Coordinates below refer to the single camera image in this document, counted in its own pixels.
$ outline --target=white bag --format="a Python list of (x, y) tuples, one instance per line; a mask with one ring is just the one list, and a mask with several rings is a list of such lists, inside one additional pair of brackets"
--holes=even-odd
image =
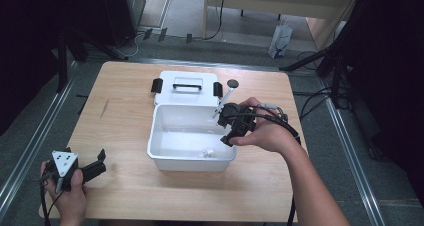
[(283, 23), (283, 20), (281, 20), (281, 24), (275, 28), (274, 36), (269, 46), (268, 54), (271, 58), (284, 57), (292, 32), (293, 29), (287, 25), (287, 22)]

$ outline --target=black handle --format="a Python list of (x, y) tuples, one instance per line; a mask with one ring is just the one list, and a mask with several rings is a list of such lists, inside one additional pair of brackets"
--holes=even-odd
[(153, 80), (152, 89), (150, 92), (152, 93), (161, 93), (162, 92), (163, 79), (157, 78)]
[(202, 85), (194, 85), (194, 84), (173, 84), (172, 87), (198, 88), (199, 90), (202, 90)]
[(222, 98), (222, 84), (219, 82), (213, 83), (213, 96)]

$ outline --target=black stand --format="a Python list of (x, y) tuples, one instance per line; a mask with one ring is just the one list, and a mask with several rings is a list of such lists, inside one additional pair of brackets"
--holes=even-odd
[(117, 52), (112, 51), (103, 44), (99, 43), (97, 40), (91, 38), (90, 36), (84, 34), (81, 31), (78, 31), (74, 28), (68, 27), (68, 18), (67, 18), (67, 7), (69, 0), (58, 0), (57, 7), (59, 8), (58, 19), (58, 74), (59, 74), (59, 85), (57, 92), (61, 92), (63, 87), (68, 83), (68, 63), (67, 63), (67, 46), (71, 54), (74, 56), (75, 60), (85, 62), (88, 57), (88, 53), (83, 45), (83, 42), (89, 43), (94, 47), (98, 48), (100, 51), (104, 52), (106, 55), (110, 56), (112, 59), (116, 60), (128, 60), (127, 57), (123, 57)]
[(75, 29), (62, 29), (59, 32), (59, 40), (58, 40), (58, 72), (59, 72), (59, 85), (57, 88), (57, 92), (61, 92), (63, 87), (68, 83), (68, 62), (67, 62), (67, 53), (66, 49), (68, 46), (69, 51), (74, 56), (75, 60), (85, 62), (88, 53), (82, 44), (82, 42), (87, 42), (106, 55), (110, 56), (115, 60), (128, 60), (128, 57), (123, 57), (119, 55), (117, 52), (114, 52), (104, 46), (103, 44), (97, 42), (95, 39), (89, 37), (88, 35), (79, 32)]
[(317, 75), (319, 77), (326, 77), (330, 74), (333, 68), (335, 69), (330, 98), (336, 108), (340, 108), (340, 105), (337, 103), (337, 95), (340, 88), (342, 72), (347, 69), (346, 62), (348, 59), (346, 59), (345, 55), (347, 55), (349, 50), (351, 50), (349, 47), (355, 42), (355, 35), (360, 34), (360, 32), (358, 32), (358, 28), (361, 28), (361, 15), (366, 12), (371, 1), (372, 0), (357, 0), (350, 15), (350, 19), (343, 27), (337, 39), (335, 39), (330, 46), (295, 64), (287, 67), (280, 67), (279, 69), (281, 71), (293, 71), (315, 60), (323, 58), (317, 68)]

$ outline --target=wooden table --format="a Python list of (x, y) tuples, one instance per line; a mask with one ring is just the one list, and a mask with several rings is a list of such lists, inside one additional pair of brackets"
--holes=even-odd
[[(153, 116), (152, 80), (161, 71), (210, 72), (220, 82), (234, 78), (240, 86), (230, 101), (256, 96), (274, 103), (302, 129), (289, 78), (281, 72), (107, 62), (93, 86), (68, 144), (80, 166), (106, 151), (107, 171), (89, 187), (87, 218), (284, 222), (292, 188), (286, 163), (256, 146), (238, 147), (224, 172), (159, 171), (147, 155)], [(51, 217), (58, 217), (54, 208)]]

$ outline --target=handheld controller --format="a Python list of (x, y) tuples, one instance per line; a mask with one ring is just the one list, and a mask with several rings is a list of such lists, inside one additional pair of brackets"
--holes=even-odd
[[(77, 154), (72, 153), (70, 148), (65, 151), (53, 151), (53, 160), (46, 163), (41, 180), (45, 181), (51, 177), (56, 184), (56, 193), (61, 190), (71, 190), (71, 178), (75, 170), (78, 169)], [(106, 172), (106, 166), (103, 161), (106, 159), (105, 150), (102, 149), (97, 156), (97, 161), (83, 168), (80, 168), (83, 174), (83, 184)]]
[(225, 104), (219, 114), (218, 125), (224, 128), (231, 125), (231, 131), (228, 135), (223, 136), (221, 141), (228, 146), (233, 146), (229, 142), (231, 138), (241, 137), (246, 135), (248, 131), (253, 131), (256, 123), (254, 122), (255, 116), (251, 115), (252, 113), (253, 110), (248, 107), (241, 107), (235, 103)]

